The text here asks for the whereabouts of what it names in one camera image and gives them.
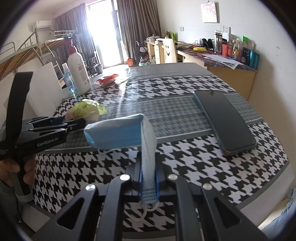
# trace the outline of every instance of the blue face mask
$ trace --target blue face mask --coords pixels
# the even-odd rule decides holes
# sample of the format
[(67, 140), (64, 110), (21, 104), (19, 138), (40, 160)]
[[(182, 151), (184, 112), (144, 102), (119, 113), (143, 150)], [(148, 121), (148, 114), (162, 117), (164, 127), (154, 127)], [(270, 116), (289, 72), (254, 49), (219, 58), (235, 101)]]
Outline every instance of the blue face mask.
[(154, 129), (143, 114), (103, 120), (88, 124), (84, 129), (88, 143), (100, 150), (112, 150), (141, 146), (142, 149), (142, 196), (144, 204), (157, 202), (155, 187), (155, 150), (157, 145)]

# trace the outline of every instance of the air conditioner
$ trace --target air conditioner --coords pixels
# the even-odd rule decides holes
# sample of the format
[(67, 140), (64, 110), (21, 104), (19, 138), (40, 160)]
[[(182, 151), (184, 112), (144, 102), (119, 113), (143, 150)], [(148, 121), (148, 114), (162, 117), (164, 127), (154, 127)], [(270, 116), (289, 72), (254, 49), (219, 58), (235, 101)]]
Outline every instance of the air conditioner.
[(35, 28), (43, 29), (43, 28), (51, 28), (51, 27), (52, 27), (52, 21), (51, 20), (36, 21), (32, 25), (32, 32), (35, 31)]

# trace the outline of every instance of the glass door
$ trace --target glass door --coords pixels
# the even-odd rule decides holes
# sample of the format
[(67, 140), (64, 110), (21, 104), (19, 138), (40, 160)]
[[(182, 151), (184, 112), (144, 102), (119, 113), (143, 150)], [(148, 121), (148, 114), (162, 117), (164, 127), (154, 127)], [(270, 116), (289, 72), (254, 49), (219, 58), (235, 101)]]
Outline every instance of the glass door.
[(123, 64), (116, 0), (102, 0), (88, 8), (88, 25), (103, 68)]

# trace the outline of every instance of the curtain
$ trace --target curtain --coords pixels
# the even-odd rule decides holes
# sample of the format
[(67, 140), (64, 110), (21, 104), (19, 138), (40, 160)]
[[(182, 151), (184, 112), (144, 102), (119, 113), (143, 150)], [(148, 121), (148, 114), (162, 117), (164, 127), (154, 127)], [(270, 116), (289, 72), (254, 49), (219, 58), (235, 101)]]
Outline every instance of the curtain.
[(144, 44), (152, 34), (161, 36), (154, 0), (117, 0), (122, 40), (129, 58), (134, 58), (136, 40)]
[[(88, 60), (95, 51), (94, 40), (87, 27), (86, 5), (83, 3), (54, 19), (55, 30), (76, 30), (77, 50), (84, 60)], [(66, 45), (58, 48), (58, 55), (62, 63), (66, 63), (69, 57)]]

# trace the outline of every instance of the yellow-green plastic bag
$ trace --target yellow-green plastic bag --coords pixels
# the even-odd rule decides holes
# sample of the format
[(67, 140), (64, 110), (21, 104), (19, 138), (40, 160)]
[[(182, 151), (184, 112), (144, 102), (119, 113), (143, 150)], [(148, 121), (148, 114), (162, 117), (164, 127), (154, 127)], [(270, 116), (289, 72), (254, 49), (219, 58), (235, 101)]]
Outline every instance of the yellow-green plastic bag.
[(107, 108), (97, 101), (83, 99), (80, 103), (68, 110), (65, 119), (69, 121), (83, 118), (86, 120), (86, 123), (89, 124), (97, 122), (100, 115), (105, 114), (107, 111)]

